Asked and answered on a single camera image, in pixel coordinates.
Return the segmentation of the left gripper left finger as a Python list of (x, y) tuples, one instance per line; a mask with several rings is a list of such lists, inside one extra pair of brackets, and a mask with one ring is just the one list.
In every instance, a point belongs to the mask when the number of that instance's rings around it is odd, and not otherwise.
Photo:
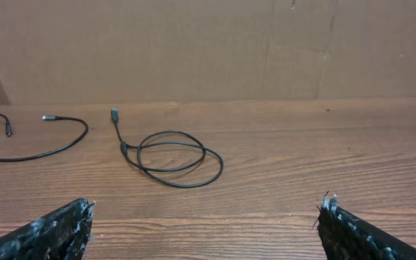
[(95, 203), (75, 199), (0, 237), (0, 260), (81, 260), (91, 239)]

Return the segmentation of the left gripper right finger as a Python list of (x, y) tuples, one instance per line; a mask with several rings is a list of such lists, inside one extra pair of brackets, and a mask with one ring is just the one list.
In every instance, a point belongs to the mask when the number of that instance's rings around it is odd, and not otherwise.
[(339, 206), (324, 195), (315, 221), (328, 260), (416, 260), (416, 248)]

